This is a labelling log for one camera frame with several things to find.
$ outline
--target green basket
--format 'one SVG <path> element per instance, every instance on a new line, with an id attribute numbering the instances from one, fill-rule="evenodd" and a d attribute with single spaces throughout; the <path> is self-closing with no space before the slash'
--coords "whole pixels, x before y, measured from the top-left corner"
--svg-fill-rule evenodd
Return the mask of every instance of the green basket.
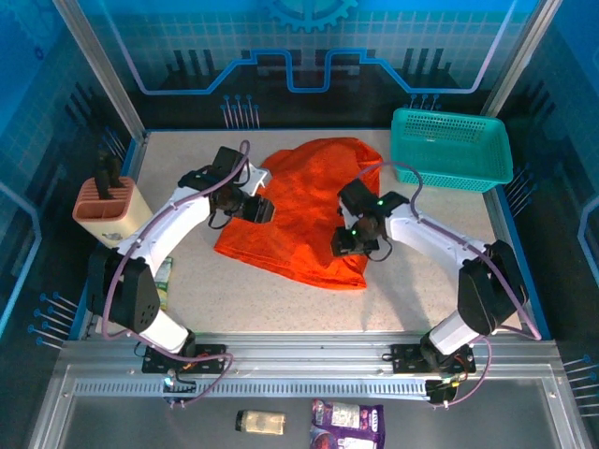
<path id="1" fill-rule="evenodd" d="M 391 124 L 391 160 L 415 168 L 425 185 L 487 192 L 512 181 L 513 164 L 504 124 L 490 117 L 397 109 Z M 402 182 L 418 184 L 396 168 Z"/>

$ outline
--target white tabletop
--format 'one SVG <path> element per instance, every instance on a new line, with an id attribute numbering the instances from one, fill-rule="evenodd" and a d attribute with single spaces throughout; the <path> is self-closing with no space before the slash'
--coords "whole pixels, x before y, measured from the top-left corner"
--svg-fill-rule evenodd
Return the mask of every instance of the white tabletop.
<path id="1" fill-rule="evenodd" d="M 209 164 L 221 145 L 238 148 L 249 139 L 259 165 L 278 150 L 329 137 L 359 138 L 389 158 L 389 132 L 380 130 L 155 132 L 138 186 L 156 211 L 180 177 Z M 381 193 L 389 190 L 409 197 L 415 187 L 400 184 L 386 167 Z M 494 241 L 480 194 L 425 187 L 418 207 L 466 235 Z M 440 267 L 400 243 L 385 263 L 369 262 L 366 290 L 340 292 L 220 255 L 213 250 L 219 234 L 201 224 L 172 253 L 168 314 L 196 332 L 427 331 L 456 309 L 457 292 Z M 517 326 L 517 317 L 508 323 Z"/>

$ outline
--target blue glass wall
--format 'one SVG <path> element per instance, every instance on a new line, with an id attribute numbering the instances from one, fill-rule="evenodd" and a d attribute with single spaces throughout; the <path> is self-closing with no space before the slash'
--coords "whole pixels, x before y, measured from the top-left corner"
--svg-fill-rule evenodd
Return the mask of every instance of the blue glass wall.
<path id="1" fill-rule="evenodd" d="M 47 343 L 61 344 L 36 333 L 40 295 L 78 302 L 95 245 L 71 218 L 80 185 L 98 147 L 123 153 L 129 136 L 50 0 L 0 2 L 0 67 L 0 445 L 12 448 L 37 419 L 58 354 Z"/>
<path id="2" fill-rule="evenodd" d="M 566 362 L 599 359 L 598 21 L 596 2 L 564 1 L 500 117 L 518 168 L 506 199 Z"/>
<path id="3" fill-rule="evenodd" d="M 389 126 L 403 105 L 477 113 L 536 2 L 82 4 L 146 126 L 226 128 L 252 127 L 252 111 L 262 127 Z"/>

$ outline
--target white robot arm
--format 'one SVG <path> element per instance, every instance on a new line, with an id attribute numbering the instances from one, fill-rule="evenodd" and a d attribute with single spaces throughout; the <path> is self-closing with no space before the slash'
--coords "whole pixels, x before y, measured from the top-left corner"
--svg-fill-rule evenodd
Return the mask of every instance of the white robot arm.
<path id="1" fill-rule="evenodd" d="M 115 290 L 110 321 L 138 333 L 145 340 L 172 354 L 181 354 L 194 346 L 193 333 L 160 310 L 160 300 L 153 278 L 170 252 L 197 225 L 210 219 L 217 210 L 233 218 L 254 223 L 270 221 L 274 207 L 258 196 L 258 187 L 270 175 L 249 161 L 240 175 L 214 192 L 188 201 L 185 198 L 215 185 L 241 160 L 242 154 L 221 147 L 214 162 L 201 170 L 191 171 L 179 181 L 167 203 L 129 238 L 114 250 L 98 248 L 90 258 L 87 307 L 101 315 L 116 267 L 129 254 L 123 275 Z M 154 218 L 169 210 L 161 220 Z"/>
<path id="2" fill-rule="evenodd" d="M 527 300 L 516 257 L 507 243 L 497 240 L 486 244 L 464 236 L 416 210 L 407 198 L 395 192 L 379 198 L 360 180 L 347 184 L 339 197 L 344 227 L 337 228 L 331 243 L 335 255 L 369 255 L 379 249 L 379 237 L 400 241 L 435 260 L 456 285 L 457 310 L 421 341 L 422 356 L 433 368 L 443 369 L 464 345 L 490 334 L 516 311 L 475 251 L 492 260 L 520 304 Z"/>

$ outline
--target orange cloth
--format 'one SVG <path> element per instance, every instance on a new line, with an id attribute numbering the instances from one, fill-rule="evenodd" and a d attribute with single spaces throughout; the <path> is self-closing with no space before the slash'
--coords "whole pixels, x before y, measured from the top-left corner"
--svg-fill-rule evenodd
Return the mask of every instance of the orange cloth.
<path id="1" fill-rule="evenodd" d="M 366 288 L 366 256 L 333 257 L 330 242 L 343 226 L 338 194 L 361 169 L 382 162 L 356 138 L 323 138 L 280 150 L 264 168 L 272 179 L 259 191 L 274 204 L 267 224 L 234 219 L 214 246 L 220 254 L 298 282 L 335 290 Z M 379 171 L 362 180 L 379 193 Z"/>

